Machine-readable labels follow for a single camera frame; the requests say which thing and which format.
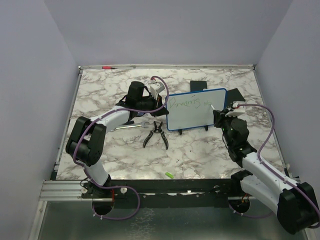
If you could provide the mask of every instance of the white wall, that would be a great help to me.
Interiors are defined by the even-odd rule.
[[[0,238],[25,240],[78,69],[42,0],[1,0],[0,33]]]
[[[257,65],[286,162],[320,203],[320,2],[294,0]]]
[[[292,0],[45,0],[79,65],[257,64]]]

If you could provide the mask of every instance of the white marble surface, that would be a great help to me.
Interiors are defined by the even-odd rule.
[[[83,71],[68,137],[78,117],[89,118],[107,112],[127,93],[132,81],[147,85],[153,75],[167,82],[170,93],[189,92],[190,80],[203,80],[207,81],[209,89],[238,88],[247,103],[262,104],[254,73],[250,69],[88,69]],[[246,114],[240,118],[247,120],[250,131],[248,140],[258,149],[270,131],[266,112],[247,107]],[[133,120],[136,123],[152,123],[155,118],[148,114]],[[165,123],[166,117],[157,117],[156,121]],[[101,160],[113,179],[167,179],[165,172],[172,173],[175,179],[229,178],[241,169],[231,161],[220,129],[210,127],[209,131],[205,131],[203,127],[195,128],[179,135],[176,131],[168,131],[164,124],[162,129],[169,142],[169,149],[166,150],[159,134],[155,134],[143,148],[143,141],[151,127],[120,129],[106,135]],[[282,169],[273,137],[262,151],[262,156],[279,170]],[[83,170],[63,150],[57,180],[85,177]]]

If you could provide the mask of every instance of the pliers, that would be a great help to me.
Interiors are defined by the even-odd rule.
[[[165,132],[161,129],[161,126],[162,126],[163,122],[161,122],[159,126],[157,126],[156,121],[154,121],[153,124],[154,124],[154,129],[150,131],[149,135],[144,140],[143,148],[146,147],[147,143],[149,142],[151,137],[154,135],[154,133],[157,133],[157,134],[161,134],[161,137],[162,137],[162,139],[164,141],[164,144],[165,144],[165,148],[168,150],[169,143],[168,143],[168,140],[167,140],[167,138],[165,136]]]

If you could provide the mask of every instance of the small whiteboard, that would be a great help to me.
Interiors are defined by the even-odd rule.
[[[225,88],[170,94],[166,103],[169,111],[166,116],[167,129],[174,131],[213,125],[211,105],[216,110],[223,110],[226,100]]]

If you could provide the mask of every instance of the purple cable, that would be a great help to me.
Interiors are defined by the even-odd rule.
[[[153,79],[159,79],[159,80],[164,84],[164,87],[165,87],[165,89],[166,89],[166,95],[169,96],[169,88],[168,88],[168,85],[166,84],[166,82],[165,82],[161,77],[159,77],[159,76],[152,76],[150,80],[153,80]],[[77,145],[76,145],[76,147],[75,147],[75,149],[74,149],[73,157],[72,157],[73,162],[74,162],[75,164],[77,164],[77,165],[85,168],[85,165],[84,165],[84,164],[82,164],[82,163],[80,163],[80,162],[77,162],[76,156],[77,156],[77,152],[78,152],[78,149],[79,149],[79,147],[80,147],[80,144],[82,143],[84,137],[86,136],[86,134],[87,134],[87,132],[89,131],[89,129],[90,129],[96,122],[104,119],[105,117],[109,116],[110,114],[113,114],[113,113],[116,113],[116,112],[119,112],[119,111],[131,111],[131,112],[145,113],[145,114],[155,113],[155,112],[157,112],[157,111],[159,111],[160,109],[163,109],[163,108],[165,107],[165,105],[166,105],[167,102],[168,102],[168,99],[169,99],[169,98],[166,97],[163,105],[162,105],[161,107],[155,109],[155,110],[152,110],[152,111],[142,111],[142,110],[136,110],[136,109],[131,109],[131,108],[120,108],[120,109],[117,109],[117,110],[109,111],[109,112],[105,113],[104,115],[102,115],[100,118],[97,118],[96,120],[92,121],[92,122],[89,124],[89,126],[84,130],[82,136],[80,137],[80,139],[79,139],[79,141],[78,141],[78,143],[77,143]],[[109,190],[111,190],[111,189],[127,188],[127,189],[132,190],[132,191],[136,194],[136,196],[137,196],[137,198],[138,198],[138,204],[137,204],[137,207],[136,207],[135,211],[134,211],[132,214],[128,215],[128,216],[125,216],[125,217],[109,217],[109,216],[99,215],[99,214],[96,213],[95,208],[94,208],[94,206],[92,205],[92,210],[93,210],[93,212],[94,212],[94,214],[95,214],[96,216],[99,216],[100,218],[104,218],[104,219],[109,219],[109,220],[126,220],[126,219],[129,219],[129,218],[133,217],[133,216],[139,211],[139,208],[140,208],[140,197],[139,197],[138,192],[137,192],[134,188],[132,188],[132,187],[130,187],[130,186],[102,186],[102,185],[99,185],[97,182],[95,182],[95,181],[91,178],[91,176],[90,176],[89,173],[86,171],[86,169],[84,169],[84,173],[85,173],[85,175],[88,177],[88,179],[89,179],[94,185],[96,185],[97,187],[99,187],[99,188],[101,188],[101,189],[109,189]]]
[[[240,215],[241,217],[246,217],[246,218],[250,218],[250,219],[265,219],[265,218],[267,218],[267,217],[270,217],[270,216],[274,213],[273,211],[271,211],[271,212],[269,212],[269,213],[266,214],[266,215],[262,215],[262,216],[252,216],[252,215],[246,215],[246,214],[243,214],[243,213],[240,213],[240,212],[234,210],[234,208],[230,205],[230,203],[229,203],[229,208],[230,208],[235,214],[238,214],[238,215]]]
[[[271,126],[271,130],[270,130],[270,133],[269,133],[268,137],[266,138],[266,140],[264,141],[264,143],[261,145],[260,149],[258,150],[258,153],[257,153],[258,159],[259,159],[259,161],[261,162],[262,165],[264,165],[270,172],[272,172],[280,180],[282,180],[283,182],[285,182],[286,184],[288,184],[289,186],[291,186],[292,188],[297,190],[308,201],[308,203],[314,208],[316,214],[318,215],[318,220],[320,220],[320,211],[317,208],[317,206],[314,204],[314,202],[311,201],[311,199],[300,188],[298,188],[293,183],[287,181],[284,177],[282,177],[280,174],[278,174],[276,171],[274,171],[271,167],[269,167],[261,158],[261,151],[265,147],[265,145],[269,141],[273,131],[275,130],[275,115],[274,115],[274,113],[271,111],[270,108],[268,108],[267,106],[261,105],[261,104],[250,104],[250,103],[248,103],[248,104],[239,104],[238,106],[239,107],[241,107],[241,106],[244,106],[244,107],[246,107],[246,106],[260,107],[260,108],[264,108],[264,109],[269,111],[269,113],[271,114],[271,117],[272,117],[272,126]],[[318,223],[316,225],[310,226],[309,228],[310,229],[316,229],[318,227],[320,227],[320,221],[318,221]]]

